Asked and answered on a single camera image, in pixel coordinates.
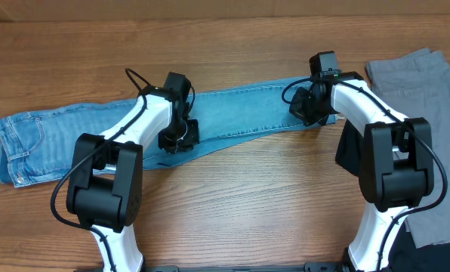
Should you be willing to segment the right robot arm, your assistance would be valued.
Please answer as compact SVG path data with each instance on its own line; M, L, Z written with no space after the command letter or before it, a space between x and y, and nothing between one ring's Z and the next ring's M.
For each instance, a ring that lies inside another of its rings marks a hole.
M387 271L391 246L407 214L433 191L430 124L410 119L383 102L356 72L344 73L333 51L310 60L309 88L302 81L288 101L289 111L306 126L341 113L358 150L342 167L359 179L367 202L356 237L337 271Z

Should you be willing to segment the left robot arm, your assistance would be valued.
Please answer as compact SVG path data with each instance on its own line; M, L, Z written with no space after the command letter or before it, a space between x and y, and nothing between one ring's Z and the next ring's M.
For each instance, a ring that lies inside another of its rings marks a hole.
M142 199L143 154L153 141L166 153L193 150L199 124L189 113L195 100L190 80L169 73L162 87L138 89L133 108L99 135L76 140L66 208L77 216L74 227L90 231L103 258L104 271L143 271L133 223Z

